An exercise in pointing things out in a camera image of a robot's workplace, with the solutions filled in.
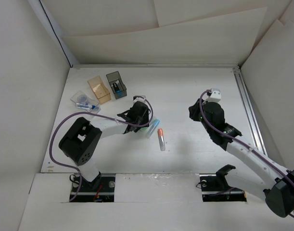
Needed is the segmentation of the green clear-cap highlighter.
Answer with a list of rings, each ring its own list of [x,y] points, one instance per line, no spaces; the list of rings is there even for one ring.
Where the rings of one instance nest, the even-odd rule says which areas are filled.
[[[140,132],[148,132],[150,128],[152,128],[152,127],[156,128],[158,126],[159,122],[160,122],[160,120],[154,116],[152,118],[151,122],[149,123],[149,126],[141,128]]]

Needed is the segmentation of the light blue highlighter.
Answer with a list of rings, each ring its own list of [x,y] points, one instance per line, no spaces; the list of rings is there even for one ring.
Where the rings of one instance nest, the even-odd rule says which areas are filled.
[[[149,139],[152,136],[152,134],[158,127],[159,123],[160,123],[159,119],[155,119],[151,122],[151,126],[149,127],[147,133],[145,134],[145,138]]]

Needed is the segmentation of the orange highlighter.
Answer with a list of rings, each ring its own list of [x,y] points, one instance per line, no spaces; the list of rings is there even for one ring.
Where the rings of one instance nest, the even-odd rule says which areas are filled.
[[[160,150],[165,151],[166,146],[165,146],[165,140],[164,140],[164,133],[163,130],[160,128],[158,129],[158,138],[159,138],[159,145],[160,145]]]

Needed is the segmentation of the black marker blue cap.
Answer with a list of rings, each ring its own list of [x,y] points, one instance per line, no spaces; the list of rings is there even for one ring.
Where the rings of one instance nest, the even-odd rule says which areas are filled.
[[[114,88],[116,94],[119,94],[121,92],[121,90],[116,82],[113,83],[113,88]]]

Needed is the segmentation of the clear bottle blue nozzle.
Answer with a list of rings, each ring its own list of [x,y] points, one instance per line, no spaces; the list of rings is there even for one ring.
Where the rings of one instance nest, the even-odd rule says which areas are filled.
[[[90,111],[97,108],[95,105],[92,105],[92,104],[89,104],[89,103],[76,103],[75,107],[85,109],[85,110],[90,110]]]

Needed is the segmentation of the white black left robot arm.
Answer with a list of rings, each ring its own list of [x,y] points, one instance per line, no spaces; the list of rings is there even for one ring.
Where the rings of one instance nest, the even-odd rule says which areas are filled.
[[[101,173],[92,155],[100,139],[113,135],[138,132],[148,127],[153,119],[153,109],[147,101],[135,100],[132,107],[117,114],[118,119],[96,115],[99,120],[89,121],[79,117],[59,142],[59,148],[77,166],[83,185],[90,191],[98,189]]]

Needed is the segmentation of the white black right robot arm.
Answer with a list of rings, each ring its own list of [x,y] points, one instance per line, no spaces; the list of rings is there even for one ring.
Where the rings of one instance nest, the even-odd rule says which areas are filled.
[[[189,107],[191,120],[202,123],[213,143],[235,156],[255,172],[260,180],[240,179],[240,189],[261,198],[277,216],[294,211],[294,170],[275,163],[247,141],[242,133],[225,121],[219,103],[198,99]]]

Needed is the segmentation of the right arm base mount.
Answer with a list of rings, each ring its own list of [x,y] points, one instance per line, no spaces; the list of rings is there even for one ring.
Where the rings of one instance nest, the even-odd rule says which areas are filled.
[[[201,190],[203,202],[247,202],[246,194],[239,188],[228,185],[226,176],[236,167],[225,165],[216,173],[199,175],[196,188]]]

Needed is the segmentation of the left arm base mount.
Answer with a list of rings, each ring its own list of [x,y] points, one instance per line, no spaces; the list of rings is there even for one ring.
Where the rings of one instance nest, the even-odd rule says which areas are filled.
[[[72,203],[112,203],[115,200],[115,174],[103,174],[95,188],[83,179],[79,187],[79,175],[71,174],[71,192],[69,201]]]

